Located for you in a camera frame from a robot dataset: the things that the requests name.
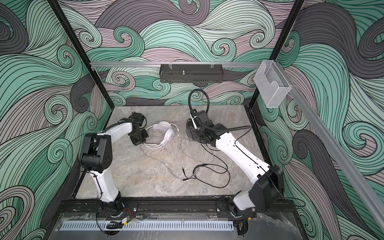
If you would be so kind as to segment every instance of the white headphones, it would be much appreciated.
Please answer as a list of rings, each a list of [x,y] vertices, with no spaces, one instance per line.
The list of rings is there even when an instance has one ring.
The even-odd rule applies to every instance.
[[[165,122],[165,121],[159,122],[157,124],[153,124],[152,126],[147,127],[146,130],[148,130],[152,127],[153,129],[159,129],[159,130],[165,131],[166,134],[164,135],[164,139],[159,144],[157,144],[157,143],[144,143],[144,145],[150,149],[158,149],[158,148],[161,148],[162,146],[166,145],[167,142],[171,141],[172,138],[175,136],[175,131],[173,130],[171,125],[174,125],[176,127],[177,131],[180,132],[179,128],[175,124]]]

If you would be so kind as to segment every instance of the white arm segment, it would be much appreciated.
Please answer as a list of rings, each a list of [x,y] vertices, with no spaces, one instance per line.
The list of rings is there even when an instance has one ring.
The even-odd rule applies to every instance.
[[[126,122],[126,123],[122,123],[120,125],[111,127],[106,132],[98,133],[97,135],[110,135],[111,142],[114,143],[116,140],[118,140],[119,138],[121,138],[122,136],[130,132],[132,132],[132,123]],[[89,171],[89,172],[96,175],[96,177],[94,177],[95,175],[90,174],[99,192],[98,198],[100,198],[100,195],[101,195],[100,200],[103,202],[115,201],[116,197],[119,194],[119,191],[117,190],[115,183],[113,182],[113,178],[111,175],[111,167],[104,169],[102,173],[99,173],[97,171]]]
[[[226,132],[216,140],[216,147],[227,154],[255,184],[259,179],[257,176],[264,175],[269,170],[269,164],[257,158],[238,141],[235,145],[235,141],[232,133]]]
[[[110,135],[111,142],[114,143],[116,140],[118,140],[119,138],[121,138],[122,136],[130,132],[132,132],[132,123],[126,122],[126,123],[122,123],[120,125],[111,127],[106,132],[98,133],[97,135]]]

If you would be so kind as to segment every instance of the patterned wall panel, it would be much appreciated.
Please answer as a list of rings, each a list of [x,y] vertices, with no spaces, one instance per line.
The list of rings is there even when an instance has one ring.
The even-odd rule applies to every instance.
[[[91,61],[268,59],[293,0],[60,0]],[[311,0],[307,6],[321,2]],[[229,68],[225,82],[161,83],[158,68],[100,68],[118,106],[187,105],[202,88],[211,104],[248,104],[255,69]],[[207,100],[195,93],[192,104]]]
[[[306,6],[279,55],[294,85],[384,200],[384,1]],[[257,100],[257,121],[286,196],[310,239],[384,234],[290,95],[277,109]]]
[[[46,0],[0,1],[0,238],[42,239],[111,109]]]

